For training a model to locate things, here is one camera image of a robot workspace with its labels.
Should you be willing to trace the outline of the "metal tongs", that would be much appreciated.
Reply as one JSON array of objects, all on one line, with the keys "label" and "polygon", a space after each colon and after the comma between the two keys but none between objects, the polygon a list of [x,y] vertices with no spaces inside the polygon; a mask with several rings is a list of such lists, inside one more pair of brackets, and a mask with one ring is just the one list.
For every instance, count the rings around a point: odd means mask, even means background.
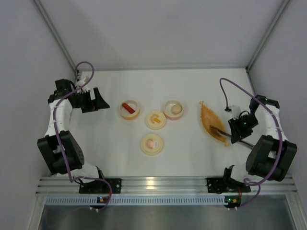
[{"label": "metal tongs", "polygon": [[[231,140],[232,136],[226,132],[223,132],[222,130],[216,128],[218,130],[218,132],[220,133],[220,136],[228,139],[228,140]],[[250,148],[250,149],[253,149],[254,148],[254,145],[249,143],[249,142],[246,142],[246,141],[243,141],[243,140],[239,140],[236,142],[237,144],[240,144],[242,146],[245,146],[247,148]]]}]

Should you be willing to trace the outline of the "red sausage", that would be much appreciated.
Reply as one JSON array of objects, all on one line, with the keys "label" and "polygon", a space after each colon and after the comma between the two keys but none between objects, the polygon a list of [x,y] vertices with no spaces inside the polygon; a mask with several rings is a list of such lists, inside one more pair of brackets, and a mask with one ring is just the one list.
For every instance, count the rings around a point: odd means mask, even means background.
[{"label": "red sausage", "polygon": [[132,107],[130,107],[127,103],[123,103],[122,107],[126,109],[130,114],[135,113],[135,110]]}]

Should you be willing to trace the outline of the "brown fried food piece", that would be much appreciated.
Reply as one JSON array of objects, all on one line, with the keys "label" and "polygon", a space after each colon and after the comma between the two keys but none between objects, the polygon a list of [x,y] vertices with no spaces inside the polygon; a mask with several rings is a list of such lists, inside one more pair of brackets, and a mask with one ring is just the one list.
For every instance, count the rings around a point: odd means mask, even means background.
[{"label": "brown fried food piece", "polygon": [[218,130],[217,130],[216,127],[214,127],[214,126],[210,126],[209,131],[210,131],[210,132],[209,132],[210,135],[211,135],[212,137],[214,137],[214,138],[217,138],[217,137],[220,136],[220,133],[218,132]]}]

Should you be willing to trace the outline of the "white round bun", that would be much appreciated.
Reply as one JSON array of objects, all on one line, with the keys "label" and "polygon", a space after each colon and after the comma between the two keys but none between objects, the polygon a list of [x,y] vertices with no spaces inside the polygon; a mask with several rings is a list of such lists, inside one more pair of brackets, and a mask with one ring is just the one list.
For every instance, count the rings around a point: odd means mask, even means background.
[{"label": "white round bun", "polygon": [[171,112],[174,115],[178,115],[182,112],[182,107],[179,104],[175,104],[171,108]]}]

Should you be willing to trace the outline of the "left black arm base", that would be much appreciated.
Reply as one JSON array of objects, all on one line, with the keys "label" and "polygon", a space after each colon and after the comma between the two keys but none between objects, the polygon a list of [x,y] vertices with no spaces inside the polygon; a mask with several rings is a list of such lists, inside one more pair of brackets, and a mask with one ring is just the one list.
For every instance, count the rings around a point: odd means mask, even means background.
[{"label": "left black arm base", "polygon": [[[106,178],[106,182],[112,189],[112,194],[121,193],[122,179],[120,178]],[[88,183],[79,182],[79,194],[107,194],[109,192],[109,186],[107,183],[93,180]]]}]

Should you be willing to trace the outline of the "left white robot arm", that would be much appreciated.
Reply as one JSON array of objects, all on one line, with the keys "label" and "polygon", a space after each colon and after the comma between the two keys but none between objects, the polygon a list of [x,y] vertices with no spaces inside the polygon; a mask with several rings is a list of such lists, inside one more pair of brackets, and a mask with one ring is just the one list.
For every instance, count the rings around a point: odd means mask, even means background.
[{"label": "left white robot arm", "polygon": [[88,80],[85,77],[76,83],[66,79],[55,82],[56,90],[47,101],[50,108],[48,128],[44,137],[37,141],[51,175],[70,175],[79,184],[104,178],[97,166],[85,161],[81,147],[69,131],[73,109],[89,113],[110,108],[98,88],[94,88],[95,98],[91,98],[85,86]]}]

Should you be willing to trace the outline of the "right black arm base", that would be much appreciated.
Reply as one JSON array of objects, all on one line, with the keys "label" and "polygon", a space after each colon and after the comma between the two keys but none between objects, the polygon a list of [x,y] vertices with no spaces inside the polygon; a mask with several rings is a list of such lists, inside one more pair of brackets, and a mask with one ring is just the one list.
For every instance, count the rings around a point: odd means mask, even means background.
[{"label": "right black arm base", "polygon": [[208,177],[206,178],[208,193],[249,193],[251,189],[242,182],[234,179],[225,179],[223,177]]}]

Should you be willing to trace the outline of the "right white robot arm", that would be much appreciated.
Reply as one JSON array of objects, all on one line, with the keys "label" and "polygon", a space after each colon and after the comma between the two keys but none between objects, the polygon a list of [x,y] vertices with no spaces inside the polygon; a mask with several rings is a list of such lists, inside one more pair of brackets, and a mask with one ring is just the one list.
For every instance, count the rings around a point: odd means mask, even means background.
[{"label": "right white robot arm", "polygon": [[256,182],[244,176],[243,183],[257,186],[265,181],[282,181],[296,155],[297,145],[289,142],[282,130],[278,101],[256,95],[251,98],[249,113],[246,115],[242,114],[238,106],[230,106],[225,110],[233,115],[233,118],[228,120],[232,144],[243,142],[243,139],[251,136],[257,125],[260,125],[263,131],[252,147],[245,165],[248,175],[262,179]]}]

